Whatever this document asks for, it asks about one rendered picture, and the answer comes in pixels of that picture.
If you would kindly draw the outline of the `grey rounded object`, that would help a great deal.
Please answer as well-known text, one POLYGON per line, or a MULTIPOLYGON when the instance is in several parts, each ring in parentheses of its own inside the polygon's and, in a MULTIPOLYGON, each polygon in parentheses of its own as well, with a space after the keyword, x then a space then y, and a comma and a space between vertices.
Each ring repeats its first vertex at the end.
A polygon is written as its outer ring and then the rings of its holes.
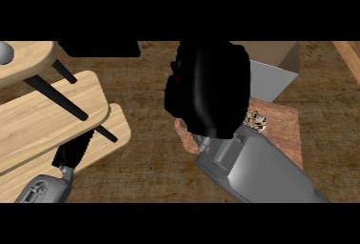
POLYGON ((0 65, 6 65, 14 61, 15 49, 9 43, 0 41, 0 65))

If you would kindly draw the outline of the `brown wooden plank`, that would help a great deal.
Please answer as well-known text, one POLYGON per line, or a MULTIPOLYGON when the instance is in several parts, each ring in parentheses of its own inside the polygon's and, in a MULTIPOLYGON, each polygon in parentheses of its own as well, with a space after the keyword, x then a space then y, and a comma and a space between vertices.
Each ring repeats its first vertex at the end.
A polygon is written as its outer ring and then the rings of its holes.
POLYGON ((335 41, 334 45, 360 84, 360 41, 335 41))

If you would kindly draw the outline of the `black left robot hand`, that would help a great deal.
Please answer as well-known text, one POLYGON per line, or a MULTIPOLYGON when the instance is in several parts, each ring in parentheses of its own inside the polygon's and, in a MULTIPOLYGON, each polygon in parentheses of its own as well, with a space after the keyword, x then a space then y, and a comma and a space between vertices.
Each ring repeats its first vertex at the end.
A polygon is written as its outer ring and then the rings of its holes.
POLYGON ((59 146, 52 160, 54 167, 59 168, 67 166, 73 169, 77 167, 87 150, 93 133, 95 131, 86 132, 83 135, 80 135, 59 146))

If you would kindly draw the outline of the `brown wooden cutting board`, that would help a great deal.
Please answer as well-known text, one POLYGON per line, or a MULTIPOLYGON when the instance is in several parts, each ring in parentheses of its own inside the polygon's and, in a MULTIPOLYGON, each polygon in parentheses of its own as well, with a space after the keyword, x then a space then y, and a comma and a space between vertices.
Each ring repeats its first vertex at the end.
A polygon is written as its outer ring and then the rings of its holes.
POLYGON ((275 103, 251 99, 250 110, 266 117, 266 129, 262 134, 282 150, 300 169, 304 169, 301 153, 301 134, 298 111, 275 103))

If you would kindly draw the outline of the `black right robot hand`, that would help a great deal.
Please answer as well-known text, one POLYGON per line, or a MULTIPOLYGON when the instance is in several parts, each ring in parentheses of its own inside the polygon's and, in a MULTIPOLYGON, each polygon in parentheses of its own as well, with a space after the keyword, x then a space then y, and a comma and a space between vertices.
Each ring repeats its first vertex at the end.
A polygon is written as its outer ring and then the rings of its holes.
POLYGON ((251 59, 229 41, 182 41, 166 83, 166 110, 192 134, 231 139, 251 98, 251 59))

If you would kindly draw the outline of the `small speckled brown white object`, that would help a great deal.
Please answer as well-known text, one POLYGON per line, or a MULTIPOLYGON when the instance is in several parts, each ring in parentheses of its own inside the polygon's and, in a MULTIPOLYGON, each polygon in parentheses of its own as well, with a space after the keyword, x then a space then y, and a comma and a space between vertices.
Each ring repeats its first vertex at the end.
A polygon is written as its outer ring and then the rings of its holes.
POLYGON ((259 111, 248 111, 244 123, 254 130, 263 132, 267 126, 266 116, 259 111))

